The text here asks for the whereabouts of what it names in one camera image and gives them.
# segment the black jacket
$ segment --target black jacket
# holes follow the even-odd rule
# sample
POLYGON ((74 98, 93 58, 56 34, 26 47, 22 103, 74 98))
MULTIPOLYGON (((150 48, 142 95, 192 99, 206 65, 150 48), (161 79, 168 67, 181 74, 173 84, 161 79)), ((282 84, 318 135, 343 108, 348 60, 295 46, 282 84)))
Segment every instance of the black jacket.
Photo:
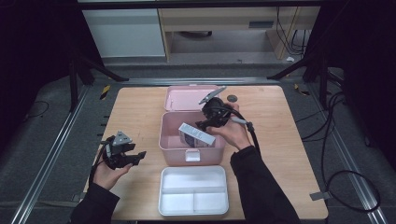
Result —
POLYGON ((293 206, 276 183, 255 147, 231 156, 233 173, 248 224, 300 223, 293 206))
MULTIPOLYGON (((294 208, 265 166, 255 147, 231 156, 242 208, 248 224, 300 223, 294 208)), ((84 200, 75 208, 70 224, 109 224, 120 198, 92 184, 84 200)))

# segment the tray compartment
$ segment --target tray compartment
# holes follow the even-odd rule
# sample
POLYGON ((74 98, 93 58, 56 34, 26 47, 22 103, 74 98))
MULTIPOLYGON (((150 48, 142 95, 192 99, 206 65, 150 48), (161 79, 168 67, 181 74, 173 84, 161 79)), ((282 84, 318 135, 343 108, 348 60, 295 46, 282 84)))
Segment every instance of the tray compartment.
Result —
POLYGON ((168 167, 163 170, 159 201, 163 216, 221 215, 227 210, 227 184, 222 167, 168 167))

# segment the small metal part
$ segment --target small metal part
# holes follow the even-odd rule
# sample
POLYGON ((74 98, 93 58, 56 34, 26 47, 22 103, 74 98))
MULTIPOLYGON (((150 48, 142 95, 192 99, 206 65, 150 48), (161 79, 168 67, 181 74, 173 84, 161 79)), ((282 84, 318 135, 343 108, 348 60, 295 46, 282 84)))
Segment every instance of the small metal part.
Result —
POLYGON ((238 97, 236 97, 235 95, 228 95, 227 100, 228 102, 235 103, 238 100, 238 97))
POLYGON ((111 148, 109 145, 106 145, 106 155, 110 158, 111 157, 111 148))
POLYGON ((320 199, 323 200, 328 200, 330 198, 332 198, 332 195, 330 194, 330 192, 316 192, 316 193, 311 193, 309 194, 309 196, 311 196, 312 201, 317 201, 320 199))
POLYGON ((116 134, 116 138, 113 141, 113 146, 124 145, 128 143, 132 143, 132 139, 125 135, 125 133, 123 133, 122 131, 118 131, 116 134))
POLYGON ((85 194, 86 194, 85 192, 74 194, 70 201, 73 202, 73 203, 79 203, 82 199, 84 199, 85 194))
POLYGON ((210 99, 212 99, 213 97, 215 97, 216 95, 218 95, 219 93, 221 93, 222 91, 224 91, 225 89, 227 89, 226 86, 223 86, 215 91, 210 92, 204 99, 202 99, 198 105, 201 105, 203 103, 207 103, 210 99))
POLYGON ((247 123, 248 123, 248 122, 245 121, 244 119, 239 119, 239 118, 237 118, 237 117, 231 117, 231 120, 232 120, 233 122, 237 122, 237 123, 241 123, 241 124, 247 124, 247 123))

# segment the black tripod stand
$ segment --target black tripod stand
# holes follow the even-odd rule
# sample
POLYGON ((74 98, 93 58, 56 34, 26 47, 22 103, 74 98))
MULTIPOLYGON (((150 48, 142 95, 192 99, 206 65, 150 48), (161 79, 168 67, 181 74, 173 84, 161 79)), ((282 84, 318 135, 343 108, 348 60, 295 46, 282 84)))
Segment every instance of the black tripod stand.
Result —
POLYGON ((268 79, 281 79, 294 70, 306 66, 303 79, 306 82, 312 82, 315 80, 317 74, 320 76, 319 101, 323 108, 327 109, 327 80, 329 79, 328 59, 331 50, 329 42, 334 33, 339 32, 339 23, 342 22, 345 9, 350 1, 351 0, 347 0, 341 5, 322 7, 318 14, 304 57, 299 62, 294 63, 280 73, 268 77, 268 79))
POLYGON ((105 68, 94 44, 88 24, 85 22, 80 9, 49 5, 44 5, 43 8, 49 11, 53 19, 54 30, 57 32, 62 50, 67 55, 67 60, 69 61, 70 111, 73 111, 78 104, 78 76, 84 85, 91 85, 94 82, 94 77, 90 69, 93 68, 118 82, 129 80, 129 78, 120 77, 105 68), (83 33, 79 34, 83 38, 81 36, 73 37, 70 35, 71 33, 76 34, 78 31, 83 33))

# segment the black cord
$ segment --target black cord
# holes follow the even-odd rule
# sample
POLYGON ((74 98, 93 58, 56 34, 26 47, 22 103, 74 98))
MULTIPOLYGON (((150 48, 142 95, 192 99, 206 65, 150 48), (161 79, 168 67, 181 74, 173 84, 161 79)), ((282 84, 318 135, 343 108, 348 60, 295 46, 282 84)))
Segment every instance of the black cord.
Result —
POLYGON ((39 117, 39 116, 45 114, 45 113, 49 110, 49 108, 50 108, 50 104, 49 104, 48 102, 45 102, 45 101, 36 101, 35 104, 37 104, 37 103, 45 104, 45 105, 46 105, 46 108, 44 109, 43 112, 41 112, 41 113, 39 113, 39 114, 36 114, 36 115, 29 115, 29 116, 27 117, 28 119, 30 119, 30 118, 35 118, 35 117, 39 117))
POLYGON ((305 35, 306 35, 306 30, 304 30, 303 44, 301 45, 301 58, 303 58, 305 55, 305 35))
POLYGON ((317 138, 317 139, 309 139, 309 140, 303 140, 303 142, 317 142, 317 141, 321 141, 323 140, 325 137, 328 137, 330 135, 330 133, 332 133, 332 131, 334 131, 335 129, 335 125, 332 126, 332 130, 329 132, 329 134, 321 137, 321 138, 317 138))
POLYGON ((291 39, 291 48, 292 48, 294 51, 296 51, 296 52, 300 52, 301 55, 304 55, 306 30, 304 30, 303 44, 302 44, 302 45, 296 45, 296 44, 294 44, 294 40, 295 40, 295 37, 296 37, 297 33, 298 33, 298 30, 295 30, 295 31, 294 31, 294 34, 293 34, 293 38, 291 39))
POLYGON ((330 109, 329 109, 329 115, 328 115, 328 121, 329 121, 329 122, 328 122, 328 125, 327 125, 327 128, 326 128, 325 138, 323 139, 322 150, 321 150, 321 158, 320 158, 320 169, 321 169, 321 175, 322 175, 323 183, 324 183, 324 185, 325 185, 326 192, 330 192, 330 194, 332 195, 332 197, 333 197, 336 201, 338 201, 340 204, 342 204, 343 206, 345 206, 345 207, 347 207, 347 208, 349 208, 349 209, 351 209, 351 210, 353 210, 353 211, 356 211, 356 212, 360 212, 360 213, 371 213, 371 212, 374 212, 374 211, 380 206, 380 204, 381 204, 381 196, 380 196, 380 193, 379 193, 378 189, 375 187, 374 183, 373 183, 371 180, 369 180, 366 176, 364 176, 364 175, 362 175, 362 174, 360 174, 360 173, 358 173, 358 172, 350 171, 350 170, 341 170, 341 171, 338 171, 338 172, 334 173, 334 174, 331 175, 331 177, 329 178, 329 181, 326 181, 326 177, 325 177, 325 174, 324 174, 324 152, 325 152, 325 147, 326 147, 326 141, 327 141, 328 133, 329 133, 330 126, 331 126, 331 123, 332 123, 332 119, 333 119, 332 113, 333 113, 333 110, 334 110, 335 106, 336 106, 338 103, 344 101, 344 100, 339 100, 339 101, 337 101, 337 98, 338 98, 338 96, 339 96, 340 94, 342 94, 342 93, 341 93, 341 92, 338 92, 338 93, 336 93, 334 96, 332 96, 332 98, 331 98, 330 101, 329 101, 329 105, 328 105, 328 107, 330 108, 330 109), (360 176, 361 178, 363 178, 364 180, 366 180, 366 182, 371 186, 371 188, 375 190, 375 199, 376 199, 376 201, 377 201, 376 205, 375 205, 373 208, 370 208, 370 209, 361 209, 361 208, 358 208, 358 207, 354 207, 354 206, 352 206, 352 205, 350 205, 350 204, 348 204, 348 203, 345 203, 345 202, 342 201, 337 195, 335 195, 335 194, 330 190, 330 185, 331 185, 333 179, 334 179, 336 176, 340 175, 340 174, 353 174, 353 175, 358 175, 358 176, 360 176))
POLYGON ((380 193, 379 193, 378 188, 375 186, 375 184, 374 184, 369 178, 367 178, 365 175, 362 175, 362 174, 360 174, 360 173, 358 173, 358 172, 355 172, 355 171, 341 170, 341 171, 338 171, 338 172, 336 172, 335 174, 333 174, 333 175, 329 178, 329 181, 328 181, 327 186, 326 186, 326 191, 327 191, 327 192, 330 192, 330 194, 332 195, 332 197, 333 197, 335 200, 337 200, 339 203, 341 203, 343 206, 345 206, 345 207, 347 207, 347 208, 350 208, 350 209, 352 209, 353 211, 360 212, 360 213, 371 213, 371 212, 374 212, 374 211, 379 207, 379 205, 381 204, 381 195, 380 195, 380 193), (335 194, 330 190, 330 185, 331 185, 333 179, 334 179, 336 176, 341 175, 341 174, 353 174, 353 175, 358 175, 359 177, 363 178, 363 179, 370 185, 370 187, 371 187, 372 189, 375 190, 376 205, 375 205, 373 208, 370 208, 370 209, 361 209, 361 208, 354 207, 354 206, 352 206, 352 205, 350 205, 350 204, 345 203, 345 202, 342 201, 337 195, 335 195, 335 194))
POLYGON ((285 47, 285 49, 289 55, 301 55, 301 52, 294 52, 292 50, 292 48, 289 46, 289 44, 287 43, 288 38, 286 37, 285 30, 283 29, 282 24, 280 23, 280 20, 279 20, 279 7, 276 7, 276 33, 277 33, 280 41, 282 41, 283 46, 285 47), (282 36, 279 34, 278 27, 280 27, 280 29, 283 33, 283 36, 285 36, 285 40, 283 40, 282 36))
POLYGON ((294 121, 294 122, 295 122, 295 123, 298 123, 298 122, 300 122, 300 121, 302 121, 302 120, 312 118, 312 117, 314 117, 316 114, 318 114, 318 113, 320 113, 320 112, 323 112, 323 111, 324 111, 324 110, 319 110, 318 112, 315 112, 314 114, 308 115, 307 117, 302 118, 302 119, 297 119, 297 120, 294 121))
MULTIPOLYGON (((332 96, 332 98, 330 99, 330 101, 332 101, 332 99, 333 99, 334 97, 336 98, 336 97, 338 97, 338 95, 341 95, 341 94, 343 94, 341 91, 340 91, 340 92, 337 92, 335 95, 332 96)), ((327 117, 326 121, 324 122, 324 124, 322 124, 322 126, 320 126, 320 127, 319 127, 316 131, 314 131, 313 133, 309 134, 308 136, 302 137, 301 139, 302 139, 302 140, 305 140, 305 139, 307 139, 307 138, 310 138, 310 137, 314 136, 315 134, 319 133, 320 131, 322 131, 322 130, 326 127, 326 125, 330 122, 330 119, 329 119, 330 115, 332 115, 332 111, 331 111, 331 110, 329 110, 328 117, 327 117)))
POLYGON ((105 161, 105 160, 103 160, 103 161, 99 162, 99 160, 102 158, 103 152, 105 151, 105 147, 108 144, 110 144, 109 138, 107 138, 107 140, 105 142, 101 142, 101 144, 102 144, 102 147, 99 150, 99 154, 96 157, 95 163, 91 167, 90 177, 88 179, 88 187, 90 187, 92 182, 93 182, 93 177, 95 176, 95 172, 96 172, 96 169, 97 169, 98 165, 105 161))

